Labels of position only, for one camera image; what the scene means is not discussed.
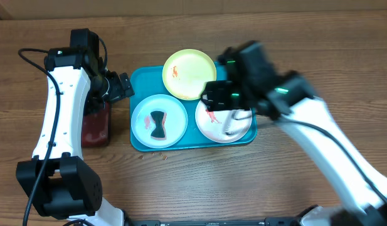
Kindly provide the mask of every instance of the plate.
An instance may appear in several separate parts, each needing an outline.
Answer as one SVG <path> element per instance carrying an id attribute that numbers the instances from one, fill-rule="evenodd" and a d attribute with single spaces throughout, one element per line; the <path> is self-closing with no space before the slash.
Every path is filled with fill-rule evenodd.
<path id="1" fill-rule="evenodd" d="M 151 133 L 156 128 L 151 112 L 157 110 L 166 113 L 165 140 L 151 137 Z M 165 94 L 152 95 L 136 106 L 130 118 L 130 126 L 140 143 L 150 148 L 166 148 L 177 143 L 183 137 L 188 126 L 188 113 L 175 97 Z"/>
<path id="2" fill-rule="evenodd" d="M 202 101 L 199 101 L 196 107 L 195 118 L 200 132 L 208 139 L 218 143 L 231 143 L 241 139 L 252 124 L 250 110 L 208 112 Z"/>
<path id="3" fill-rule="evenodd" d="M 183 100 L 199 99 L 206 82 L 216 79 L 214 62 L 199 50 L 187 49 L 172 54 L 162 69 L 162 81 L 168 92 Z"/>

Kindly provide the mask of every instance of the table surface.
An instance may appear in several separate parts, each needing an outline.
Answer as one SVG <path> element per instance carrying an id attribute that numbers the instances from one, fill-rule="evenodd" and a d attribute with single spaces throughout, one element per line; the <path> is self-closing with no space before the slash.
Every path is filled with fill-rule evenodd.
<path id="1" fill-rule="evenodd" d="M 387 176 L 387 11 L 0 21 L 0 225 L 21 224 L 27 197 L 16 163 L 30 159 L 46 105 L 46 77 L 17 51 L 68 46 L 75 28 L 100 35 L 108 68 L 128 74 L 185 48 L 215 59 L 228 46 L 261 40 L 281 72 L 298 70 L 310 80 L 341 129 Z M 42 54 L 28 56 L 43 64 Z M 339 204 L 315 164 L 278 128 L 260 129 L 246 146 L 166 152 L 163 160 L 130 145 L 129 115 L 129 100 L 116 103 L 109 146 L 83 155 L 101 177 L 104 197 L 134 219 L 257 219 Z M 62 223 L 34 209 L 29 219 Z"/>

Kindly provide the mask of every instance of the dark red object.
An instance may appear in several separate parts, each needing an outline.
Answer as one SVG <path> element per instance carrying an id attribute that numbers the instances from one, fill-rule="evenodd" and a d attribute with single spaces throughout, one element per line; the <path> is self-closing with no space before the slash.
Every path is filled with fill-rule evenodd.
<path id="1" fill-rule="evenodd" d="M 82 148 L 106 146 L 110 142 L 111 104 L 98 113 L 83 117 Z"/>

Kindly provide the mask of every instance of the wooden surface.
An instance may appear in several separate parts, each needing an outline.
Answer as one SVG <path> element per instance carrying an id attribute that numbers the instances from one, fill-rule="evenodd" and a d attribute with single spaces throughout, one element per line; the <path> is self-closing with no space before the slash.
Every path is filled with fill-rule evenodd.
<path id="1" fill-rule="evenodd" d="M 227 46 L 262 40 L 280 71 L 298 70 L 313 83 L 342 130 L 387 176 L 387 11 L 0 21 L 0 225 L 21 223 L 27 199 L 16 163 L 30 159 L 46 105 L 46 77 L 17 51 L 67 46 L 70 30 L 85 27 L 105 40 L 108 68 L 129 74 L 184 48 L 215 59 Z M 43 63 L 41 54 L 28 56 Z M 277 128 L 259 130 L 247 146 L 139 159 L 129 116 L 128 100 L 115 104 L 110 145 L 83 155 L 105 198 L 134 219 L 255 219 L 339 204 L 314 163 Z M 30 225 L 61 223 L 33 209 Z"/>
<path id="2" fill-rule="evenodd" d="M 345 10 L 387 10 L 387 0 L 0 0 L 1 19 Z"/>

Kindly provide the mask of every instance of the white plate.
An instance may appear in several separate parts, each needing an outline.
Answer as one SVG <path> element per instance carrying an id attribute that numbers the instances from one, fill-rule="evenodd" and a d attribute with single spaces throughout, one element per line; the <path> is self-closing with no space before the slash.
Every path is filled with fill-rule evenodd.
<path id="1" fill-rule="evenodd" d="M 234 120 L 231 115 L 236 110 L 222 110 L 208 112 L 202 101 L 196 107 L 196 124 L 200 132 L 208 139 L 218 143 L 231 143 L 241 139 L 249 130 L 252 124 L 252 112 L 250 110 L 237 110 Z"/>
<path id="2" fill-rule="evenodd" d="M 155 110 L 167 114 L 164 124 L 167 138 L 163 141 L 151 138 L 151 132 L 156 128 L 156 123 L 151 118 L 151 112 Z M 136 106 L 130 123 L 132 132 L 140 143 L 150 148 L 166 148 L 183 137 L 188 126 L 188 113 L 175 97 L 157 94 L 142 100 Z"/>

